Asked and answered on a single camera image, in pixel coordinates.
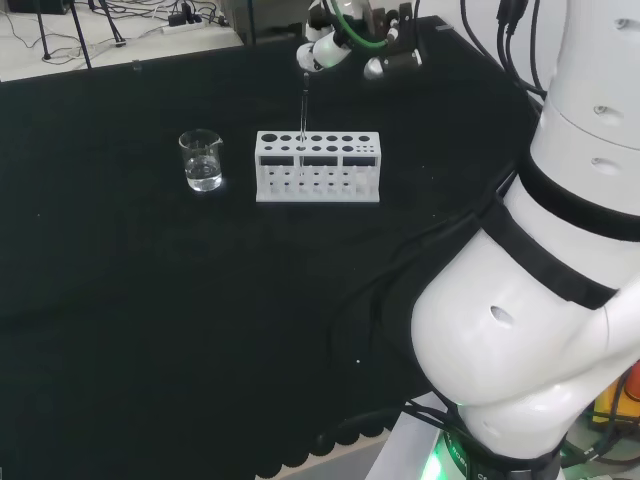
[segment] floor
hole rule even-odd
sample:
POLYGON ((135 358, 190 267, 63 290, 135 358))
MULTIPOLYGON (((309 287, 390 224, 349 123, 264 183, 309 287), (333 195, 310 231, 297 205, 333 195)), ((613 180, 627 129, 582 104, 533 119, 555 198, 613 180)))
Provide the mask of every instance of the floor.
MULTIPOLYGON (((3 1, 0 0, 0 10, 8 12, 3 1)), ((84 0, 78 0, 78 18, 92 66, 100 67, 242 45, 233 29, 206 21, 206 27, 197 30, 172 33, 169 27, 163 29, 168 25, 166 18, 174 2, 175 0, 110 1, 114 5, 122 5, 129 9, 140 8, 141 10, 135 12, 145 15, 124 17, 122 14, 114 14, 114 17, 124 17, 115 19, 114 23, 120 34, 127 39, 125 46, 117 48, 106 17, 91 12, 84 0)), ((207 9, 212 2, 194 3, 205 15, 210 12, 207 9)), ((71 13, 43 15, 43 24, 49 52, 52 53, 48 63, 42 58, 43 49, 42 42, 38 40, 40 31, 36 15, 10 13, 7 16, 0 12, 0 81, 86 68, 71 13), (13 35, 9 20, 13 23, 15 34, 22 38, 26 45, 13 35)))

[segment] robotic arm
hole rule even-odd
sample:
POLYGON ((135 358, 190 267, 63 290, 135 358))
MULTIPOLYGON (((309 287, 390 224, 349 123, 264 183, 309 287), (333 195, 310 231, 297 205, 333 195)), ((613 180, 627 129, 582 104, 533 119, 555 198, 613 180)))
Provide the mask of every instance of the robotic arm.
POLYGON ((335 67, 353 49, 372 55, 364 70, 370 79, 422 65, 411 3, 387 11, 372 9, 367 0, 330 1, 331 5, 328 0, 314 0, 309 7, 305 29, 310 42, 297 52, 304 70, 319 72, 335 67))

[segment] green cable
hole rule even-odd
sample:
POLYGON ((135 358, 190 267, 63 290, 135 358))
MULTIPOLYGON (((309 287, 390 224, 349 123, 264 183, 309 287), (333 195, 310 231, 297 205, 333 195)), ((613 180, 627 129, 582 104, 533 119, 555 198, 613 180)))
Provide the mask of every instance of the green cable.
POLYGON ((333 7, 333 11, 336 14, 336 17, 338 17, 338 22, 340 22, 340 25, 342 26, 342 28, 344 28, 345 32, 347 32, 349 37, 351 37, 351 40, 353 40, 354 42, 356 42, 358 45, 362 47, 370 48, 373 50, 377 50, 379 48, 387 46, 386 40, 382 40, 380 42, 369 42, 368 40, 365 40, 360 35, 358 35, 347 23, 345 18, 342 16, 342 12, 338 8, 337 0, 331 0, 331 6, 333 7))

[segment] table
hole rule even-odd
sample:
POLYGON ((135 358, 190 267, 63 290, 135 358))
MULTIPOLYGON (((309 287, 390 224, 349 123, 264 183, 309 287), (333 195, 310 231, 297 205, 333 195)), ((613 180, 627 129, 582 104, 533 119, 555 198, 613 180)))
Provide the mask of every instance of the table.
MULTIPOLYGON (((385 306, 393 349, 369 348, 366 295, 330 352, 327 327, 533 132, 520 91, 441 23, 420 22, 420 72, 369 83, 354 55, 311 81, 310 130, 380 132, 380 205, 256 205, 256 132, 299 121, 293 41, 0 84, 7 478, 268 476, 332 422, 428 390, 398 355, 406 301, 385 306), (225 141, 213 195, 182 172, 194 127, 225 141)), ((413 288, 473 233, 425 252, 413 288)))

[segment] tripod leg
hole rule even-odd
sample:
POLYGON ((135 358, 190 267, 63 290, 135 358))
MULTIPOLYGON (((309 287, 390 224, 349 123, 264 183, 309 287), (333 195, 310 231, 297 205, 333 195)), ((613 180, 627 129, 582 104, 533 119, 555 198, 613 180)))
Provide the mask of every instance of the tripod leg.
POLYGON ((91 60, 89 60, 89 53, 87 52, 87 44, 82 36, 82 28, 80 28, 80 21, 78 20, 78 12, 76 12, 76 4, 74 0, 69 2, 71 8, 71 15, 73 15, 73 21, 76 24, 76 30, 78 32, 78 39, 80 40, 80 46, 82 47, 82 53, 84 54, 84 60, 87 62, 87 70, 91 70, 91 60))
POLYGON ((109 21, 109 25, 111 26, 111 31, 113 32, 113 38, 116 40, 117 46, 121 47, 122 45, 120 44, 124 42, 124 38, 122 38, 122 35, 120 35, 120 32, 116 28, 115 23, 113 23, 113 19, 111 18, 111 14, 109 13, 109 6, 107 5, 107 2, 105 2, 105 0, 98 0, 98 2, 100 3, 102 10, 104 10, 104 14, 107 16, 107 20, 109 21))
POLYGON ((40 25, 40 38, 42 38, 42 47, 44 48, 44 59, 50 60, 49 49, 47 48, 47 36, 44 34, 44 25, 42 24, 42 12, 40 11, 40 0, 33 0, 33 5, 38 15, 38 25, 40 25))

